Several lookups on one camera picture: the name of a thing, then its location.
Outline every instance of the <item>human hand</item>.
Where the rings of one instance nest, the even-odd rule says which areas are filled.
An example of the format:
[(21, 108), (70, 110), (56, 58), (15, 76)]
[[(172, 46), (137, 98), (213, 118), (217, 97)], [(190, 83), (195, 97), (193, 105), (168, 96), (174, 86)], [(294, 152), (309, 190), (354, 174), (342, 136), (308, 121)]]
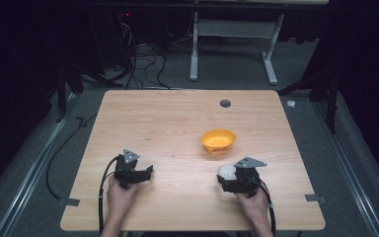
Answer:
[(119, 227), (123, 218), (131, 208), (139, 185), (139, 183), (131, 184), (126, 190), (119, 185), (119, 181), (116, 180), (114, 176), (109, 177), (109, 189), (107, 191), (109, 215), (101, 236), (117, 237), (119, 235)]
[(257, 189), (253, 197), (247, 194), (235, 194), (241, 203), (246, 217), (254, 225), (255, 231), (259, 237), (273, 236), (267, 221), (268, 201), (266, 194), (262, 189)]

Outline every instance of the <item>orange bowl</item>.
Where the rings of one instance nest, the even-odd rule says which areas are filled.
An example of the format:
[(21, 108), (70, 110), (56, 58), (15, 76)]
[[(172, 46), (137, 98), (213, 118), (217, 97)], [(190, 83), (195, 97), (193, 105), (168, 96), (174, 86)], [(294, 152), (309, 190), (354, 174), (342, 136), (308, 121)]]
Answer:
[(232, 146), (236, 139), (235, 133), (226, 129), (215, 129), (205, 133), (201, 142), (209, 151), (224, 150)]

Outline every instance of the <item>dark background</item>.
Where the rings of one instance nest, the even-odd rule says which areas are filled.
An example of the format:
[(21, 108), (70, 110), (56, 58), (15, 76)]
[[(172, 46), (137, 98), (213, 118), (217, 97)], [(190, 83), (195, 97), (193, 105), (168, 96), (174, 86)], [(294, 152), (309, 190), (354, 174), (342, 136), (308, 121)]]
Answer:
[[(337, 75), (340, 91), (379, 163), (379, 2), (331, 1), (341, 6), (357, 3), (364, 6), (363, 14), (287, 14), (279, 40), (297, 38), (301, 43), (321, 38), (305, 78), (340, 54), (346, 58)], [(0, 175), (49, 111), (48, 97), (61, 64), (74, 61), (95, 73), (121, 64), (111, 12), (59, 11), (37, 2), (0, 1)], [(147, 11), (132, 17), (140, 38), (168, 47), (169, 32), (184, 34), (190, 14)]]

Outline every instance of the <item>gray floor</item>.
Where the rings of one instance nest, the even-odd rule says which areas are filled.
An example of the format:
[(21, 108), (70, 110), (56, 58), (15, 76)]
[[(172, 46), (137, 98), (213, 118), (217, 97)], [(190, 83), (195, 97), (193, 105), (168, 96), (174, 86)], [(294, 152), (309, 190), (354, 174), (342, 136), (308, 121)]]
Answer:
[[(300, 80), (316, 42), (296, 44), (294, 41), (279, 42), (272, 56), (272, 63), (278, 79), (278, 85), (270, 86), (265, 77), (265, 69), (259, 59), (261, 48), (266, 46), (262, 41), (251, 43), (242, 40), (227, 39), (216, 50), (214, 43), (202, 44), (206, 49), (200, 52), (198, 81), (191, 82), (190, 49), (171, 47), (168, 50), (156, 49), (163, 53), (167, 62), (160, 79), (171, 88), (181, 89), (241, 89), (241, 90), (280, 90)], [(141, 48), (143, 52), (150, 47)], [(150, 82), (156, 81), (156, 74), (162, 67), (162, 57), (147, 70), (137, 70), (135, 79), (130, 81), (130, 89), (159, 88)], [(138, 60), (140, 68), (144, 68), (148, 60)], [(108, 74), (115, 74), (108, 69)], [(77, 117), (89, 118), (98, 111), (100, 102), (107, 88), (87, 85), (82, 95), (76, 95), (71, 104), (71, 113), (65, 124), (57, 133), (57, 139), (49, 152), (51, 157), (56, 149), (78, 127)], [(320, 120), (319, 112), (322, 104), (312, 104), (307, 98), (308, 91), (296, 91), (288, 96), (280, 97), (300, 153), (304, 160), (316, 194), (325, 197), (326, 203), (321, 205), (325, 216), (326, 227), (320, 231), (304, 232), (302, 236), (377, 236), (371, 224), (379, 221), (379, 167), (374, 161), (368, 147), (363, 141), (359, 129), (348, 113), (341, 95), (337, 110), (337, 135), (329, 135), (327, 128)], [(288, 100), (296, 102), (295, 108), (286, 105)], [(4, 219), (11, 202), (30, 168), (35, 164), (54, 130), (60, 126), (55, 123), (57, 107), (53, 107), (48, 116), (38, 125), (19, 150), (10, 167), (0, 180), (0, 223)], [(53, 189), (67, 198), (78, 170), (83, 152), (92, 130), (93, 121), (80, 129), (55, 156), (49, 173)], [(355, 195), (354, 186), (344, 173), (339, 152), (334, 147), (334, 140), (341, 144), (342, 154), (347, 157), (353, 167), (354, 176), (359, 180), (360, 187), (370, 201), (378, 219), (367, 221), (365, 213), (371, 210), (362, 209), (357, 204), (359, 197)], [(39, 180), (19, 218), (14, 219), (14, 228), (8, 229), (8, 236), (98, 236), (98, 232), (65, 232), (59, 223), (63, 214), (63, 206), (56, 203), (45, 186), (45, 170), (39, 174)], [(277, 236), (296, 236), (297, 232), (277, 231)]]

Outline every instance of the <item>white object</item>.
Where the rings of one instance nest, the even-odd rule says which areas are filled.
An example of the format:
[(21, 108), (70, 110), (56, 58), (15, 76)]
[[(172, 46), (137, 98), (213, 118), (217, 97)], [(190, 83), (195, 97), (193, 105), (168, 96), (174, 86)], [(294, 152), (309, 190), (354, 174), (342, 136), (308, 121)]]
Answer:
[(291, 108), (295, 108), (295, 101), (287, 101), (287, 106)]
[(218, 170), (218, 175), (225, 180), (236, 180), (236, 167), (234, 165), (222, 165)]

